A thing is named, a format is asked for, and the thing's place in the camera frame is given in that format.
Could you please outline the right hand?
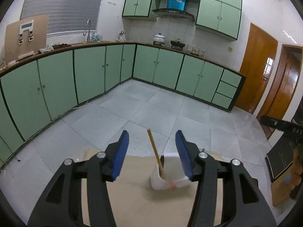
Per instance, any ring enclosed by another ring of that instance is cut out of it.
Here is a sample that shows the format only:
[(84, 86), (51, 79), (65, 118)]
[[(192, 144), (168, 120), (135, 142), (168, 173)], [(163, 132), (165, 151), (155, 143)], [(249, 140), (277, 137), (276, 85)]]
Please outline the right hand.
[(301, 154), (302, 154), (302, 145), (299, 145), (294, 150), (293, 163), (291, 168), (290, 197), (292, 199), (296, 198), (299, 191), (299, 186), (301, 185), (301, 181), (302, 181), (302, 160), (300, 159)]

